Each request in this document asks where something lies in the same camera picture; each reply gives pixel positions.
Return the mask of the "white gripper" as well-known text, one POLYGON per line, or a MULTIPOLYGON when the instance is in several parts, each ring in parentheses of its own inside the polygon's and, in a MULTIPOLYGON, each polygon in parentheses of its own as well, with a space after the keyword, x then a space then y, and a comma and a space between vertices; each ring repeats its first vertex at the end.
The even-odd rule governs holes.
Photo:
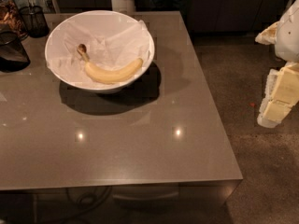
POLYGON ((257 118, 260 126, 275 128, 299 102, 299 0, 290 6, 279 22, 258 33, 255 41, 275 45, 276 55, 287 61, 279 71, 270 70, 257 118))

